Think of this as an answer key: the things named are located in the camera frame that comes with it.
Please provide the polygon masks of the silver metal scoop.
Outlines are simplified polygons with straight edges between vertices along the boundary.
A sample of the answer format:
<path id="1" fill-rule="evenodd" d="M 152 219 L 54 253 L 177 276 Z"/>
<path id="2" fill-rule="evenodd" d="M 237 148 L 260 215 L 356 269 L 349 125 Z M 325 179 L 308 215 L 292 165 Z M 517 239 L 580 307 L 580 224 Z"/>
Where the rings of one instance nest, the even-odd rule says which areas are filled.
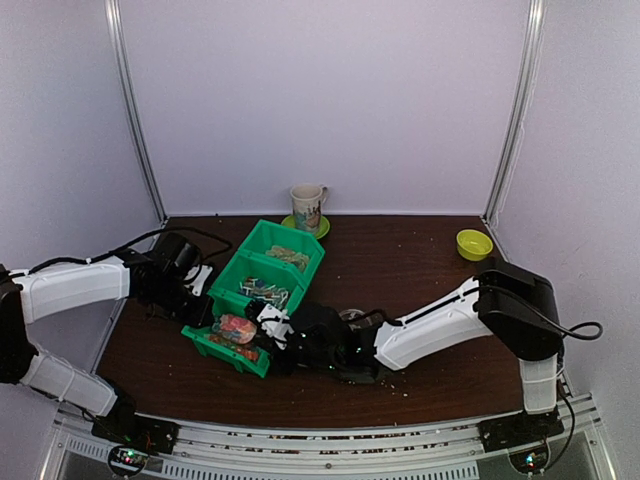
<path id="1" fill-rule="evenodd" d="M 254 323 L 232 314 L 221 315 L 216 322 L 216 327 L 221 337 L 238 345 L 250 343 L 257 333 Z"/>

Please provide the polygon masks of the green candy bin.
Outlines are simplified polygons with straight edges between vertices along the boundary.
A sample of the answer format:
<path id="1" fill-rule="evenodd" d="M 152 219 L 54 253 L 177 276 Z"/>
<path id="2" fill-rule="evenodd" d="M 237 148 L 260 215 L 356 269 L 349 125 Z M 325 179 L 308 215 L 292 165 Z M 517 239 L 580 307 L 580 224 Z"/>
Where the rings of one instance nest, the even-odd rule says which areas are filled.
<path id="1" fill-rule="evenodd" d="M 243 310 L 259 300 L 278 310 L 293 312 L 303 300 L 309 282 L 297 267 L 262 254 L 236 253 L 209 290 L 215 301 L 233 300 Z"/>
<path id="2" fill-rule="evenodd" d="M 237 252 L 293 265 L 308 281 L 313 279 L 325 256 L 324 248 L 312 234 L 267 220 L 256 223 Z"/>
<path id="3" fill-rule="evenodd" d="M 217 332 L 216 322 L 221 315 L 214 314 L 214 322 L 210 327 L 185 326 L 181 334 L 192 342 L 203 357 L 224 361 L 240 373 L 250 373 L 264 378 L 270 367 L 270 357 L 256 343 L 258 331 L 248 344 L 238 345 L 228 341 Z"/>

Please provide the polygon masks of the clear plastic round container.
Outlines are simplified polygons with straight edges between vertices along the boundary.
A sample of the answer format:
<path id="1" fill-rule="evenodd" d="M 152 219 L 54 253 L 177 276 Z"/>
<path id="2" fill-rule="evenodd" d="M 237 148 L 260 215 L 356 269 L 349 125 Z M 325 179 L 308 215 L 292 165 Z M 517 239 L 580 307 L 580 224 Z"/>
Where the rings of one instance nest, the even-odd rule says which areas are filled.
<path id="1" fill-rule="evenodd" d="M 359 309 L 345 309 L 339 313 L 339 316 L 344 322 L 359 321 L 365 313 Z"/>

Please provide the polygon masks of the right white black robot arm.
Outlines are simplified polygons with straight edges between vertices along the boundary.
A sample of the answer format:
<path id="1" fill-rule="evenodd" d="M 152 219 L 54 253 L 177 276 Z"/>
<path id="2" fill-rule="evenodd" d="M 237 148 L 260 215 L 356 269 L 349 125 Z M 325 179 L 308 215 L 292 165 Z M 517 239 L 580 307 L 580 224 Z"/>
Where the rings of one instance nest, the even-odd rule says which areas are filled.
<path id="1" fill-rule="evenodd" d="M 604 333 L 597 321 L 562 326 L 550 281 L 495 257 L 441 299 L 397 318 L 376 309 L 345 320 L 319 304 L 287 314 L 257 301 L 246 311 L 279 367 L 328 370 L 353 383 L 374 383 L 442 350 L 494 336 L 519 362 L 524 411 L 512 430 L 526 442 L 551 424 L 565 339 L 596 341 Z"/>

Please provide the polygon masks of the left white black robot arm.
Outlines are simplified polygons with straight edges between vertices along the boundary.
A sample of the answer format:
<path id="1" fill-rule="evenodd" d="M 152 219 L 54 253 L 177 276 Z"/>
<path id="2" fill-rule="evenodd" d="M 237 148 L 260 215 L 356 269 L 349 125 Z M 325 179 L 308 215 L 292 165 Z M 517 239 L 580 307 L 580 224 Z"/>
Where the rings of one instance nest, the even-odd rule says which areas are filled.
<path id="1" fill-rule="evenodd" d="M 90 259 L 52 259 L 30 270 L 1 271 L 1 381 L 22 384 L 84 410 L 123 444 L 144 433 L 133 400 L 118 387 L 56 356 L 26 328 L 61 312 L 135 299 L 183 326 L 213 322 L 207 290 L 216 277 L 200 249 L 169 232 L 152 249 L 129 246 Z"/>

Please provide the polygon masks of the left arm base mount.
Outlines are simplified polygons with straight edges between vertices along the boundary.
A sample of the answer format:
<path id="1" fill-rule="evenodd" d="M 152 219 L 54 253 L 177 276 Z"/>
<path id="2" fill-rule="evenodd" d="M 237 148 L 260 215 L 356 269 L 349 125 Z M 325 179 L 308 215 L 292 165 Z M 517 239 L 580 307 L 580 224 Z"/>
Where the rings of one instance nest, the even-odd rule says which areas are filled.
<path id="1" fill-rule="evenodd" d="M 175 422 L 136 413 L 97 416 L 92 423 L 93 436 L 152 455 L 171 454 L 179 434 Z"/>

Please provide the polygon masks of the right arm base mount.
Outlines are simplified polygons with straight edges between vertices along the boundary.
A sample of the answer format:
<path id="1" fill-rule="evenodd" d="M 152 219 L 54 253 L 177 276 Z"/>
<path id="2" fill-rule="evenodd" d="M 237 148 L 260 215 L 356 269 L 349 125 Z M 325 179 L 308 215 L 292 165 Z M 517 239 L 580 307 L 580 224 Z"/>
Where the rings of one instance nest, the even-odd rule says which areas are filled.
<path id="1" fill-rule="evenodd" d="M 522 411 L 481 421 L 477 428 L 485 453 L 543 441 L 564 432 L 557 411 L 536 415 Z"/>

